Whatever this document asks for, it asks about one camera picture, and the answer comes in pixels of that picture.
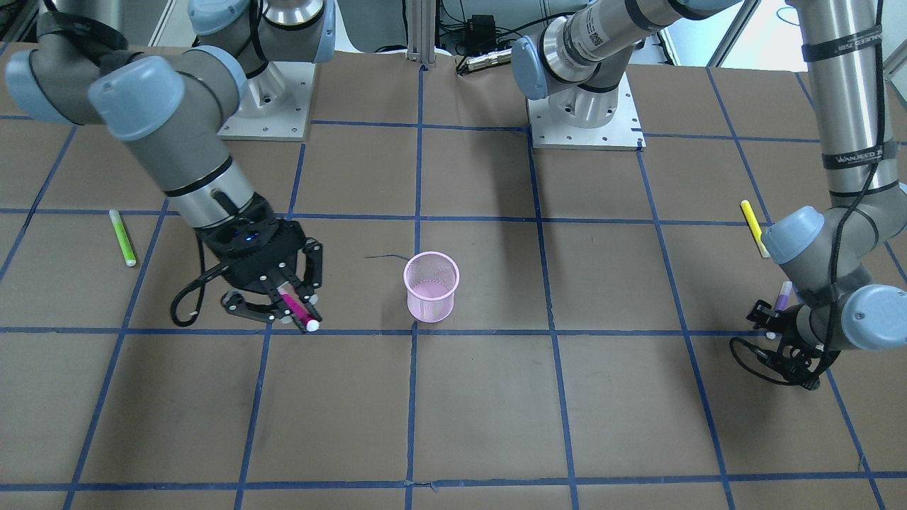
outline mesh pen holder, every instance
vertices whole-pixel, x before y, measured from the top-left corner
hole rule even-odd
[[[406,306],[417,320],[438,322],[454,309],[454,291],[460,284],[460,269],[450,257],[424,251],[412,257],[403,269]]]

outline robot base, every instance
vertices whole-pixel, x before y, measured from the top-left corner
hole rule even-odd
[[[532,145],[536,149],[636,151],[646,146],[627,75],[620,79],[620,103],[611,121],[599,128],[571,126],[553,114],[548,99],[528,100]]]
[[[312,93],[315,90],[315,64],[308,62],[272,64],[283,75],[292,96],[281,102],[271,113],[266,111],[270,105],[264,105],[263,112],[260,113],[248,114],[240,110],[220,128],[218,132],[220,138],[276,142],[303,142],[306,139]]]

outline black cable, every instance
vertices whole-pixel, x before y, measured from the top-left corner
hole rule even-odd
[[[444,5],[444,0],[441,0],[441,10],[443,10],[444,13],[447,14],[447,17],[451,18],[451,19],[454,20],[455,22],[458,22],[458,23],[466,23],[466,18],[465,18],[465,17],[464,17],[462,20],[456,19],[456,18],[454,17],[454,15],[452,15],[451,12],[447,10],[447,5]]]
[[[878,4],[875,10],[875,24],[882,24],[882,9],[883,9],[883,0],[878,0]],[[875,106],[876,106],[876,124],[875,124],[875,144],[876,146],[883,146],[885,143],[885,108],[884,108],[884,94],[885,94],[885,84],[882,79],[882,45],[877,44],[874,48],[875,50]],[[857,195],[855,199],[851,202],[850,206],[847,207],[847,211],[844,212],[844,215],[838,221],[837,228],[834,231],[834,241],[832,242],[832,257],[828,263],[828,271],[831,281],[831,287],[834,289],[838,283],[838,261],[841,256],[841,241],[844,237],[844,225],[847,220],[850,219],[851,215],[856,208],[860,206],[860,202],[863,201],[863,198],[866,196],[866,192],[869,190],[869,187],[873,183],[875,178],[875,173],[879,169],[879,163],[882,160],[873,162],[870,165],[869,174],[866,176],[866,182],[863,183],[863,188],[860,190],[860,194]],[[832,306],[829,309],[828,313],[828,329],[825,332],[825,350],[823,351],[822,358],[825,358],[827,353],[831,350],[831,342],[834,337],[834,324],[838,319],[838,298],[834,296],[832,300]]]
[[[466,9],[463,9],[463,0],[460,0],[460,13],[463,15],[463,24],[466,25]]]
[[[406,20],[406,0],[401,0],[403,4],[403,36],[406,43],[409,44],[409,22]]]
[[[576,14],[576,12],[575,12],[575,11],[570,11],[570,12],[557,13],[556,15],[548,15],[548,16],[545,16],[545,17],[543,17],[543,18],[539,18],[539,19],[537,19],[537,20],[535,20],[535,21],[530,21],[530,22],[527,23],[526,25],[520,25],[520,26],[518,26],[518,27],[516,27],[516,28],[514,28],[514,29],[512,29],[512,30],[505,30],[505,31],[502,32],[501,34],[497,34],[495,37],[490,37],[490,38],[488,38],[488,39],[485,39],[484,41],[480,42],[480,43],[477,44],[476,46],[481,46],[481,45],[483,45],[483,44],[485,44],[485,43],[487,43],[487,42],[489,42],[489,41],[496,41],[497,39],[499,39],[499,38],[500,38],[501,36],[503,36],[503,35],[516,34],[516,33],[518,33],[519,31],[521,31],[523,28],[529,28],[530,26],[537,25],[537,24],[539,24],[539,23],[544,23],[544,22],[550,21],[550,20],[552,20],[552,19],[557,19],[557,18],[559,18],[559,17],[561,17],[561,16],[569,16],[569,15],[573,15],[573,14]],[[457,74],[462,74],[462,73],[463,73],[463,65],[464,65],[465,63],[466,63],[466,56],[464,56],[463,59],[460,60],[460,63],[458,63],[458,64],[456,65],[456,67],[454,67],[454,70],[456,71]]]
[[[210,271],[206,271],[205,246],[204,244],[202,244],[201,238],[197,237],[196,240],[199,242],[199,265],[201,266],[201,274],[198,278],[193,280],[192,283],[190,283],[186,287],[183,287],[183,289],[180,290],[176,297],[173,298],[173,301],[171,301],[171,320],[173,321],[173,324],[176,324],[181,328],[187,328],[192,324],[195,324],[195,321],[199,319],[199,315],[201,313],[201,302],[205,299],[205,285],[207,285],[209,281],[214,280],[227,270],[226,266],[219,264],[212,268]],[[190,314],[188,320],[180,320],[180,318],[177,316],[177,307],[180,305],[183,298],[188,296],[195,289],[199,291],[199,296],[195,300],[195,311]]]
[[[249,34],[252,38],[252,47],[255,48],[255,55],[267,62],[265,51],[261,49],[261,39],[258,37],[258,26],[261,25],[261,18],[265,16],[265,3],[262,0],[252,0],[249,3]]]
[[[793,21],[790,21],[789,19],[787,19],[787,18],[785,18],[784,16],[781,15],[782,12],[787,11],[787,10],[794,10],[794,11],[796,11],[795,8],[790,7],[790,6],[788,6],[788,7],[781,7],[780,9],[778,9],[777,11],[775,11],[775,17],[778,18],[779,20],[781,20],[781,21],[787,23],[788,25],[800,26],[799,23],[794,23]]]

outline purple marker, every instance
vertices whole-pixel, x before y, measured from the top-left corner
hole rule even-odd
[[[775,299],[775,306],[773,308],[775,311],[784,311],[787,308],[787,300],[790,299],[791,289],[793,288],[794,284],[790,281],[781,284],[781,291],[778,292],[778,299]],[[777,335],[772,331],[766,333],[766,338],[770,340],[774,340],[778,337],[780,337],[780,335]]]
[[[775,300],[775,310],[784,311],[787,308],[787,300],[790,298],[791,289],[794,284],[786,281],[781,284],[781,292],[778,293],[778,299]]]

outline pink marker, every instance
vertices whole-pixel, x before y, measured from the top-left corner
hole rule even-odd
[[[308,312],[305,308],[302,307],[299,303],[293,299],[286,291],[283,289],[278,289],[280,292],[280,297],[283,298],[284,302],[287,303],[287,308],[290,309],[296,316],[299,318],[299,321],[306,325],[306,331],[309,333],[313,331],[318,331],[318,328],[321,327],[321,323],[315,319],[312,319],[312,316],[308,315]]]

